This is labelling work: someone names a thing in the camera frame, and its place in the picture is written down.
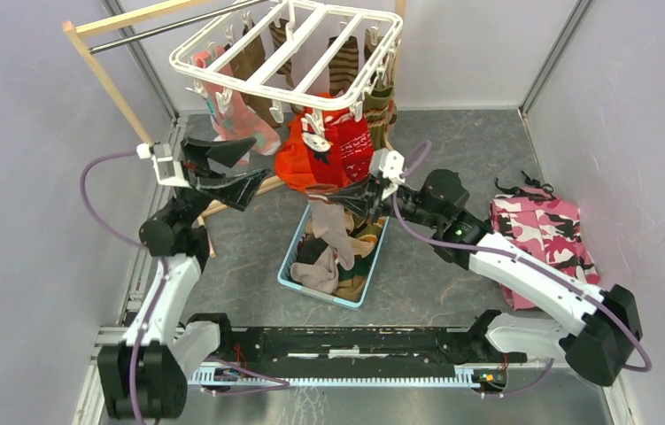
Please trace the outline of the grey beige sock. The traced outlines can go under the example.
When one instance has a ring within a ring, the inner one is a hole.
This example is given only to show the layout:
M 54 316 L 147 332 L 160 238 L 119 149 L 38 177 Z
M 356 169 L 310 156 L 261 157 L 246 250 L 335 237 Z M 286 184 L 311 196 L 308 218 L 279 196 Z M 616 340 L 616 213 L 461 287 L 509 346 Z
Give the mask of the grey beige sock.
M 332 294 L 339 284 L 335 251 L 328 247 L 314 265 L 297 263 L 290 266 L 290 277 L 311 290 Z
M 349 271 L 353 269 L 355 256 L 346 229 L 346 214 L 341 205 L 328 200 L 328 195 L 337 190 L 334 185 L 314 184 L 307 186 L 305 193 L 309 198 L 314 236 L 334 248 L 339 264 Z

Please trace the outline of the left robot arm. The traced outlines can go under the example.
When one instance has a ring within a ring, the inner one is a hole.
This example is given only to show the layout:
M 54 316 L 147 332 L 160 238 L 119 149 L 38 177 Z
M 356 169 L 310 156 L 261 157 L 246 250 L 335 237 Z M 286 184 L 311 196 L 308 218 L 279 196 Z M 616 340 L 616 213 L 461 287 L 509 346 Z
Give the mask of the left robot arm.
M 180 155 L 167 143 L 141 143 L 133 152 L 151 162 L 157 183 L 172 195 L 143 222 L 137 241 L 115 233 L 146 250 L 157 266 L 128 329 L 97 357 L 105 409 L 112 418 L 144 424 L 179 417 L 188 377 L 208 356 L 220 361 L 233 353 L 235 338 L 224 318 L 190 323 L 181 336 L 175 332 L 210 257 L 208 232 L 197 218 L 214 202 L 244 211 L 270 172 L 260 168 L 228 176 L 212 170 L 211 164 L 235 166 L 256 142 L 253 136 L 217 142 L 186 136 Z

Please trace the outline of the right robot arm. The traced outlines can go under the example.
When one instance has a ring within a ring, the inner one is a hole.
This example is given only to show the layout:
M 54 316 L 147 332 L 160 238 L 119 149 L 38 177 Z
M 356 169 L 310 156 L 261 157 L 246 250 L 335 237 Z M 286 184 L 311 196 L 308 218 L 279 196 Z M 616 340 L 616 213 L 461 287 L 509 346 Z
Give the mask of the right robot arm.
M 490 361 L 501 352 L 562 360 L 599 386 L 612 385 L 623 370 L 646 373 L 653 361 L 641 343 L 643 330 L 634 295 L 621 285 L 609 290 L 533 258 L 465 207 L 469 194 L 457 173 L 430 172 L 413 189 L 382 172 L 325 198 L 362 218 L 396 218 L 411 236 L 414 224 L 431 228 L 426 238 L 444 261 L 487 277 L 548 314 L 548 319 L 496 315 L 468 337 L 470 354 Z

